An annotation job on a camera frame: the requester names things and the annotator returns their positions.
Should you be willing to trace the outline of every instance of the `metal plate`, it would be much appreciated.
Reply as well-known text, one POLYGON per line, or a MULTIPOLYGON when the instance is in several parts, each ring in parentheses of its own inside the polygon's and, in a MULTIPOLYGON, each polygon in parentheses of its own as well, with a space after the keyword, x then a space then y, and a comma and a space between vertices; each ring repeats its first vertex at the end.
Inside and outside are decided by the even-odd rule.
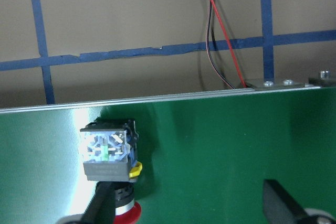
POLYGON ((244 94, 3 111, 2 223, 85 210, 95 185, 77 154, 79 129, 98 116, 136 119, 139 223, 266 223, 264 178, 336 215, 336 89, 244 94))

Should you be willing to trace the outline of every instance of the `blue tape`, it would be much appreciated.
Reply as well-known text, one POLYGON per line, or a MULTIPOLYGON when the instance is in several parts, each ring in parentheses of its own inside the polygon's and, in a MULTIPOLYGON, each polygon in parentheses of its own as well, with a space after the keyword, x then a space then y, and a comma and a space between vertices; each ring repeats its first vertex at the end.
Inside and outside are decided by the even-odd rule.
MULTIPOLYGON (((331 41, 331 40, 336 40, 336 30, 275 35, 274 45, 280 46, 288 44, 331 41)), ((234 49, 262 47, 263 38, 252 37, 246 39, 233 39, 231 40, 231 43, 234 49)), ((146 47, 146 48, 127 49, 127 50, 110 51, 110 52, 92 52, 92 53, 80 54, 79 57, 74 55, 61 55, 61 56, 33 58, 26 60, 4 61, 0 62, 0 71, 36 68, 43 66, 59 66, 59 65, 96 62, 108 59, 131 58, 139 56, 152 56, 152 55, 170 56, 178 54, 187 54, 189 52, 194 52, 198 50, 200 51, 205 50, 204 42, 196 44, 163 46, 162 48, 146 47)), ((210 43, 210 50, 212 51, 228 50, 227 43, 224 40, 217 41, 216 47, 214 47, 214 45, 210 43)))
MULTIPOLYGON (((48 49, 47 49, 46 33, 44 29, 41 1, 31 0, 31 5, 33 7, 38 52, 41 58, 47 58, 48 49)), ((53 104, 55 103, 55 97, 54 97, 53 85, 51 83, 50 66, 42 67, 42 74, 43 74, 43 83, 45 88, 47 104, 53 104)))
POLYGON ((261 1, 261 23, 264 59, 264 79, 274 79, 274 40, 273 40, 273 22, 272 22, 272 0, 261 1))

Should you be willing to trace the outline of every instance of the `green surface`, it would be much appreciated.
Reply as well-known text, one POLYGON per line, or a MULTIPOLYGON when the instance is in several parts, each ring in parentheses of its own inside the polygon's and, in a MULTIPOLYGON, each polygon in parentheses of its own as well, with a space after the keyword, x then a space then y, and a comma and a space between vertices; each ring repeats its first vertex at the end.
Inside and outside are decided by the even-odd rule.
POLYGON ((68 214, 86 183, 79 129, 98 116, 136 119, 139 223, 266 223, 264 178, 336 215, 335 101, 326 88, 0 114, 0 220, 68 214))

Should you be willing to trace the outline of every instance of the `wire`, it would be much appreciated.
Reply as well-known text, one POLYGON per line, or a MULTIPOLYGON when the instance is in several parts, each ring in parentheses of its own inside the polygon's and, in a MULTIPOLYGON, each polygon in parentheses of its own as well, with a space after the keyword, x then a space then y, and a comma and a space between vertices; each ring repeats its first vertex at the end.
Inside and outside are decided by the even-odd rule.
POLYGON ((241 81, 243 87, 245 88, 245 87, 246 87, 246 84, 245 84, 245 81, 244 81, 242 72, 240 71, 240 68, 239 68, 239 65, 238 65, 238 62, 237 62, 237 58, 236 58, 235 53, 234 53, 234 51, 233 51, 233 48, 232 48, 230 39, 229 39, 229 37, 228 37, 228 35, 227 35, 226 29, 225 29, 224 24, 223 24, 222 18, 221 18, 220 15, 219 15, 219 12, 218 12, 217 7, 216 7, 216 4, 215 4, 215 1, 214 1, 214 0, 210 0, 210 2, 211 2, 211 4, 212 4, 212 6, 213 6, 213 9, 214 9, 215 14, 216 14, 217 19, 218 19, 218 22, 219 22, 219 24, 220 24, 220 26, 221 26, 221 29, 222 29, 222 31, 223 31, 223 34, 224 34, 224 37, 225 37, 225 39, 226 39, 227 45, 228 45, 228 47, 229 47, 229 50, 230 50, 230 53, 231 53, 231 57, 232 57, 232 60, 233 60, 233 62, 234 62, 234 64, 235 64, 235 67, 236 67, 236 70, 237 70, 237 74, 238 74, 238 76, 239 76, 239 79, 240 79, 240 81, 241 81))
POLYGON ((215 62, 211 56, 210 48, 209 48, 209 31, 210 31, 210 23, 211 23, 211 15, 212 15, 212 4, 209 2, 209 9, 208 9, 208 22, 206 25, 206 36, 205 36, 205 47, 206 47, 206 52, 208 54, 208 58, 211 62, 211 65, 215 72, 218 74, 218 76, 224 81, 226 85, 228 85, 230 88, 234 89, 235 87, 229 83, 226 78, 221 74, 221 72, 216 68, 215 62))

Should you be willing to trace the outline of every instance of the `bolt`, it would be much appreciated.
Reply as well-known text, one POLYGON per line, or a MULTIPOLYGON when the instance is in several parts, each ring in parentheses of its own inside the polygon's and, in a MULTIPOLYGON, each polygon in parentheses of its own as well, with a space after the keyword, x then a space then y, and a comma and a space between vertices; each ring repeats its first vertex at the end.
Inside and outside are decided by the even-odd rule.
POLYGON ((318 224, 331 224, 331 221, 326 217, 319 217, 317 218, 318 224))
POLYGON ((287 80, 284 80, 282 83, 283 83, 285 86, 287 86, 287 85, 292 85, 294 82, 293 82, 293 80, 287 79, 287 80))
POLYGON ((330 77, 330 72, 328 70, 320 71, 319 72, 319 77, 321 79, 329 78, 330 77))
POLYGON ((274 85, 274 82, 272 82, 272 81, 265 81, 264 82, 264 86, 265 87, 271 87, 271 86, 273 86, 274 85))

